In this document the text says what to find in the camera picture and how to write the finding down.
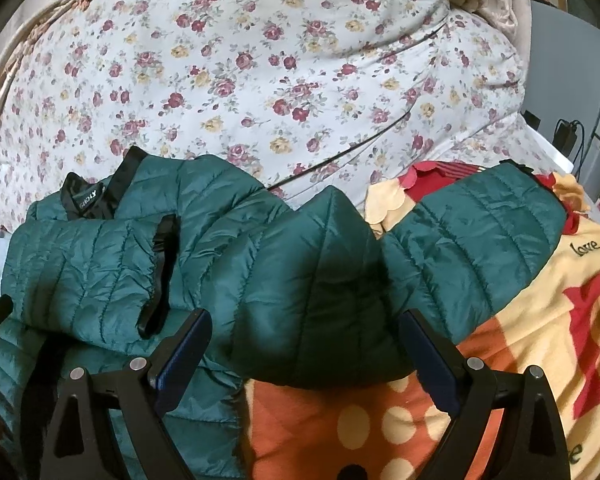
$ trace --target quilted jacket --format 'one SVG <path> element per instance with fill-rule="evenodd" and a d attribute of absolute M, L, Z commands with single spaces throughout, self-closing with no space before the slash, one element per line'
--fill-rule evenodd
<path fill-rule="evenodd" d="M 197 478 L 243 478 L 244 379 L 321 388 L 404 377 L 400 313 L 418 308 L 462 341 L 535 278 L 565 218 L 551 192 L 501 164 L 425 197 L 376 240 L 334 187 L 294 211 L 215 156 L 133 148 L 94 186 L 70 175 L 13 235 L 2 279 L 14 301 L 0 327 L 0 416 L 13 434 L 4 444 L 35 474 L 59 378 L 147 356 L 202 307 L 214 335 L 164 422 Z M 142 478 L 120 412 L 112 421 Z"/>

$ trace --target gray appliance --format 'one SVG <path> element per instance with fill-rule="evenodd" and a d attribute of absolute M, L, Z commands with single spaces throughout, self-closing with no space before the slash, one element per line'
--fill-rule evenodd
<path fill-rule="evenodd" d="M 554 140 L 560 119 L 584 126 L 568 155 L 579 182 L 595 201 L 600 196 L 600 30 L 538 2 L 531 2 L 531 60 L 523 111 L 540 119 L 538 132 Z"/>

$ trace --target white polka dot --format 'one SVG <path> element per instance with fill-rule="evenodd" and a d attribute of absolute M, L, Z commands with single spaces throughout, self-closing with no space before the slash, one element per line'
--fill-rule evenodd
<path fill-rule="evenodd" d="M 405 458 L 392 458 L 380 472 L 380 480 L 408 480 L 413 474 L 413 466 Z"/>
<path fill-rule="evenodd" d="M 355 404 L 347 406 L 338 417 L 338 439 L 347 449 L 362 447 L 371 427 L 368 413 Z"/>
<path fill-rule="evenodd" d="M 409 376 L 398 379 L 397 381 L 391 381 L 390 383 L 387 383 L 387 386 L 397 394 L 401 394 L 407 389 L 407 384 L 409 384 Z"/>
<path fill-rule="evenodd" d="M 427 427 L 427 433 L 429 433 L 431 439 L 435 441 L 442 438 L 450 421 L 451 418 L 445 412 L 441 412 L 433 405 L 431 405 L 424 414 L 424 423 Z"/>
<path fill-rule="evenodd" d="M 401 406 L 392 406 L 382 416 L 382 434 L 391 444 L 404 444 L 416 432 L 411 413 Z"/>

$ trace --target metal pivot bolt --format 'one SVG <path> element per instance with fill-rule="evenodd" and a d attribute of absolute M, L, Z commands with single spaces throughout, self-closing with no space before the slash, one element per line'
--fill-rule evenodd
<path fill-rule="evenodd" d="M 533 377 L 535 377 L 536 379 L 539 379 L 540 377 L 542 377 L 544 375 L 542 368 L 537 365 L 531 365 L 529 367 L 529 373 L 531 375 L 533 375 Z"/>
<path fill-rule="evenodd" d="M 71 377 L 74 381 L 77 381 L 78 379 L 81 379 L 83 375 L 84 375 L 84 368 L 78 367 L 78 368 L 74 368 L 73 370 L 71 370 L 69 377 Z"/>
<path fill-rule="evenodd" d="M 479 357 L 469 357 L 466 363 L 471 370 L 482 370 L 484 368 L 484 363 Z"/>
<path fill-rule="evenodd" d="M 142 370 L 144 367 L 146 366 L 146 359 L 144 357 L 136 357 L 134 359 L 131 359 L 131 362 L 129 363 L 129 368 L 131 368 L 134 371 L 138 371 L 138 370 Z"/>

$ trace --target floral fabric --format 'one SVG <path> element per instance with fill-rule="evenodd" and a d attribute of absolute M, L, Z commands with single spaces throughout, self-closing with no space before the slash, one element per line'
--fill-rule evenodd
<path fill-rule="evenodd" d="M 553 167 L 523 63 L 448 0 L 92 0 L 35 44 L 0 118 L 0 224 L 126 150 L 224 157 L 292 205 L 416 160 Z"/>

